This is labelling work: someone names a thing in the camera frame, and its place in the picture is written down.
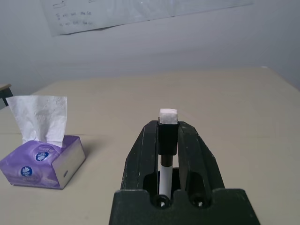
purple tissue box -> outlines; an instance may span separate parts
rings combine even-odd
[[[12,185],[63,189],[85,160],[77,136],[64,136],[62,148],[28,141],[0,161],[0,169]]]

wall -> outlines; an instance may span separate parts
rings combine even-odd
[[[39,0],[4,0],[0,83],[21,95],[61,79],[268,66],[300,88],[300,1],[254,2],[52,37]]]

marker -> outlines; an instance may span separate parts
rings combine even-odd
[[[158,154],[161,155],[159,195],[171,199],[173,156],[177,153],[178,115],[176,109],[160,109],[158,122]]]

paper on wall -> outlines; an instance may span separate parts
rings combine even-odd
[[[75,33],[252,3],[252,0],[41,0],[51,34]]]
[[[22,133],[23,144],[41,141],[62,147],[67,97],[13,96],[6,99]]]

table surface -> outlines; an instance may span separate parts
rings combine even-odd
[[[0,90],[4,90],[9,87],[11,87],[11,84],[9,84],[9,83],[6,83],[6,84],[0,83]]]
[[[87,158],[64,190],[14,187],[1,173],[3,224],[107,225],[125,159],[160,108],[196,128],[261,224],[299,224],[300,93],[270,69],[61,81],[36,94],[68,97],[66,134],[80,136]],[[0,143],[0,158],[22,143],[8,107]]]

